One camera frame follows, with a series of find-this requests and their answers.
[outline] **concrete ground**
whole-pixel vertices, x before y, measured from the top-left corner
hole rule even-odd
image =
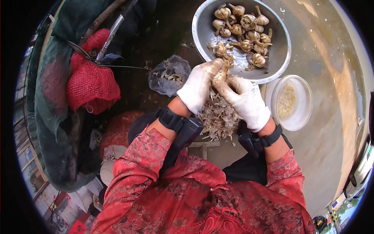
[[[161,1],[154,16],[141,26],[139,36],[128,42],[133,46],[124,49],[124,64],[145,66],[149,61],[149,66],[155,67],[173,54],[189,61],[191,68],[202,63],[195,48],[180,46],[193,42],[191,22],[202,2]],[[358,131],[358,118],[367,119],[368,91],[365,93],[365,71],[361,66],[365,63],[368,70],[370,63],[362,53],[357,33],[335,2],[263,2],[281,17],[291,37],[291,62],[283,75],[301,76],[313,92],[309,122],[299,131],[284,133],[303,170],[307,210],[314,217],[324,212],[341,192],[361,139],[367,134],[366,127]],[[153,111],[171,100],[149,89],[148,74],[142,70],[115,69],[114,73],[122,98],[102,118],[109,119],[126,110]],[[368,77],[372,87],[372,71]],[[237,136],[233,142],[236,146],[226,138],[221,140],[220,147],[208,148],[208,160],[223,168],[245,155]],[[199,149],[190,152],[201,153]]]

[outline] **floral pattern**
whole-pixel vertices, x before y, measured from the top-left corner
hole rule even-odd
[[[186,151],[159,179],[170,145],[154,129],[134,139],[114,163],[91,233],[315,233],[293,150],[267,165],[262,186],[226,182],[220,168]]]

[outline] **white plastic container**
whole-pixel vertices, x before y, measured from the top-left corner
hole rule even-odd
[[[290,114],[280,118],[278,116],[278,101],[281,90],[286,84],[295,90],[295,104]],[[283,129],[297,131],[308,122],[313,110],[313,94],[309,84],[297,75],[287,75],[275,79],[261,87],[261,96],[269,107],[275,123],[281,124]]]

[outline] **white work glove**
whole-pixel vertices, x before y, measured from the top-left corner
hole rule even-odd
[[[261,98],[258,84],[231,76],[227,83],[214,80],[212,86],[235,109],[252,132],[259,132],[269,121],[270,110]]]
[[[179,98],[192,113],[197,114],[204,106],[209,97],[211,80],[222,67],[223,60],[220,58],[197,65],[184,86],[177,91]]]

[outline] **black wrist strap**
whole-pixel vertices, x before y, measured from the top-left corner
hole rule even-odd
[[[275,131],[272,134],[270,134],[269,136],[264,136],[264,137],[259,139],[261,146],[262,147],[271,146],[274,142],[276,142],[279,139],[279,137],[281,136],[282,133],[283,133],[283,130],[282,130],[281,125],[279,124],[275,128]]]
[[[173,111],[170,110],[169,107],[164,109],[159,109],[156,112],[156,116],[159,117],[160,123],[171,130],[176,131],[178,134],[183,127],[183,122],[185,120],[184,117],[177,115]]]

